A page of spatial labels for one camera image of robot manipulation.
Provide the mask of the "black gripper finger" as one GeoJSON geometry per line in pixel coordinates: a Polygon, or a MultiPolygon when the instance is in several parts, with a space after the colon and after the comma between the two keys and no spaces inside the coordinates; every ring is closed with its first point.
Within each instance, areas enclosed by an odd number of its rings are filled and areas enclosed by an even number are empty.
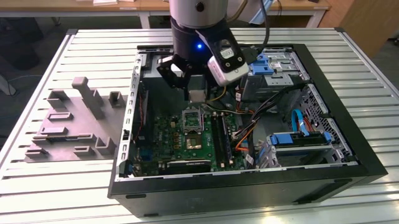
{"type": "Polygon", "coordinates": [[[201,93],[201,103],[217,101],[225,95],[225,87],[220,87],[214,81],[214,78],[206,74],[201,75],[201,93]],[[216,93],[218,90],[221,90],[220,94],[217,96],[210,97],[212,93],[216,93]]]}
{"type": "Polygon", "coordinates": [[[158,74],[161,75],[164,81],[166,82],[170,88],[182,89],[184,100],[188,101],[188,84],[190,78],[190,63],[181,58],[178,55],[172,55],[169,57],[161,58],[157,61],[158,74]],[[170,66],[174,65],[182,72],[182,76],[177,76],[170,69],[170,66]]]}

